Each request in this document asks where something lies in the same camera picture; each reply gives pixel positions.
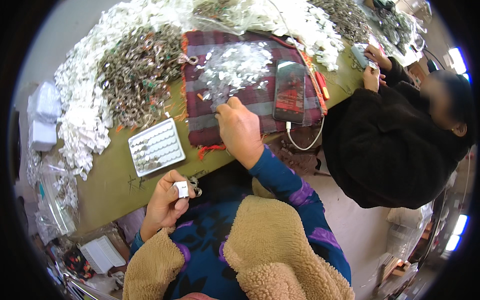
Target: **blue floral shirt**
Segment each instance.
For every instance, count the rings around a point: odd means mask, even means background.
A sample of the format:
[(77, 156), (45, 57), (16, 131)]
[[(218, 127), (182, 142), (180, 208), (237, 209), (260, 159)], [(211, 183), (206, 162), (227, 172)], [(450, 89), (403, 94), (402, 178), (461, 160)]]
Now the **blue floral shirt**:
[[(313, 251), (337, 269), (351, 284), (350, 266), (325, 219), (325, 209), (318, 194), (300, 176), (284, 165), (265, 145), (264, 152), (250, 174), (276, 199), (293, 206), (300, 215)], [(246, 300), (235, 279), (237, 275), (223, 256), (237, 209), (252, 190), (222, 190), (195, 199), (200, 204), (190, 208), (170, 235), (178, 246), (185, 264), (170, 283), (164, 299), (178, 299), (192, 292), (201, 292), (217, 299)], [(143, 245), (137, 233), (130, 255)]]

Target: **black fleece jacket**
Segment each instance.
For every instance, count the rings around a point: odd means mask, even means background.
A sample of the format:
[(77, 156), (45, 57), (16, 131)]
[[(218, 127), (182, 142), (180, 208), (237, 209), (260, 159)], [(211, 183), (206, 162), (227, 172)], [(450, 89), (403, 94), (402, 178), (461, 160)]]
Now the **black fleece jacket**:
[(328, 111), (322, 145), (330, 174), (361, 207), (416, 209), (440, 194), (468, 145), (435, 125), (429, 103), (390, 60), (388, 86), (359, 88)]

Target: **tiled floor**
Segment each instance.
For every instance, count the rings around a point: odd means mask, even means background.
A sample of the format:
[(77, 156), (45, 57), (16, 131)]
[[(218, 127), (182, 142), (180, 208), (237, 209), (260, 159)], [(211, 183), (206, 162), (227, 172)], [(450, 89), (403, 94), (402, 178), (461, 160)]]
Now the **tiled floor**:
[(385, 220), (390, 208), (359, 207), (331, 177), (309, 176), (305, 180), (324, 203), (327, 222), (350, 263), (355, 299), (369, 299), (391, 227)]

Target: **electric cord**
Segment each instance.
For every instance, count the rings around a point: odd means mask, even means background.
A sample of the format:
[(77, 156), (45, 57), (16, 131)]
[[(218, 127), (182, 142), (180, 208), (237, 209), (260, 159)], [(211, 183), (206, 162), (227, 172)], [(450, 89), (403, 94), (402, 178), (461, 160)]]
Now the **electric cord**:
[(438, 60), (438, 58), (435, 56), (435, 54), (431, 53), (430, 51), (428, 51), (426, 48), (423, 49), (423, 51), (427, 51), (428, 53), (430, 53), (433, 58), (435, 58), (437, 60), (437, 63), (440, 64), (440, 66), (445, 70), (445, 67), (442, 65), (442, 63)]
[[(287, 29), (288, 31), (288, 35), (292, 38), (292, 40), (295, 41), (295, 38), (293, 37), (292, 33), (290, 32), (290, 29), (288, 28), (288, 25), (287, 25), (287, 22), (285, 22), (285, 19), (283, 18), (283, 15), (282, 15), (282, 12), (280, 11), (280, 9), (278, 9), (278, 7), (275, 5), (275, 3), (272, 2), (272, 0), (268, 0), (268, 2), (270, 2), (270, 4), (273, 5), (273, 7), (275, 7), (275, 9), (278, 11), (278, 14), (280, 15), (280, 18), (282, 19), (283, 21), (283, 24), (285, 25), (285, 28)], [(302, 55), (302, 52), (300, 51), (300, 49), (298, 48), (297, 46), (297, 43), (293, 43), (293, 45), (295, 46), (295, 48), (297, 49), (297, 52), (299, 53), (300, 57), (301, 57), (301, 60), (303, 61), (303, 63), (305, 64), (305, 66), (307, 67), (307, 70), (310, 74), (310, 78), (313, 78), (312, 79), (312, 83), (315, 85), (316, 87), (316, 90), (317, 91), (320, 91), (320, 86), (318, 85), (318, 82), (316, 80), (314, 80), (315, 78), (315, 75), (313, 74), (313, 71), (308, 67), (308, 64), (307, 64), (307, 61), (305, 60), (305, 58), (303, 57)], [(315, 144), (318, 140), (318, 138), (320, 137), (320, 134), (322, 133), (322, 129), (324, 128), (324, 120), (325, 120), (325, 116), (323, 116), (322, 118), (322, 125), (320, 126), (320, 130), (317, 134), (317, 137), (315, 137), (315, 139), (313, 140), (313, 143), (308, 146), (307, 148), (301, 148), (299, 147), (292, 139), (292, 136), (290, 135), (290, 129), (292, 128), (292, 123), (291, 122), (286, 122), (286, 128), (287, 128), (287, 135), (288, 135), (288, 138), (290, 139), (290, 141), (292, 142), (292, 144), (299, 150), (302, 150), (302, 151), (306, 151), (308, 149), (310, 149), (313, 144)]]
[(313, 140), (313, 142), (310, 144), (310, 146), (308, 146), (308, 147), (306, 147), (306, 148), (301, 148), (301, 147), (299, 147), (297, 144), (295, 144), (295, 142), (294, 142), (293, 139), (292, 139), (292, 136), (290, 135), (290, 129), (292, 128), (292, 123), (291, 123), (291, 122), (287, 122), (287, 123), (286, 123), (288, 138), (290, 139), (290, 141), (292, 142), (292, 144), (293, 144), (295, 147), (297, 147), (299, 150), (307, 151), (308, 149), (310, 149), (310, 148), (317, 142), (318, 138), (320, 137), (320, 134), (322, 133), (322, 129), (324, 128), (324, 120), (325, 120), (325, 116), (322, 118), (322, 125), (320, 125), (320, 130), (318, 131), (317, 137)]

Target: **tan fleece collar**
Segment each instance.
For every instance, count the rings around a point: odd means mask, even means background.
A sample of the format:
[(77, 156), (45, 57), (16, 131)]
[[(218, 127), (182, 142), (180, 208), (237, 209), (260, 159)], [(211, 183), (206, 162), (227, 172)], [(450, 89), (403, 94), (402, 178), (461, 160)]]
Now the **tan fleece collar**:
[[(164, 228), (135, 253), (123, 298), (161, 299), (184, 264)], [(240, 204), (223, 254), (250, 300), (354, 300), (348, 281), (310, 247), (297, 211), (256, 196)]]

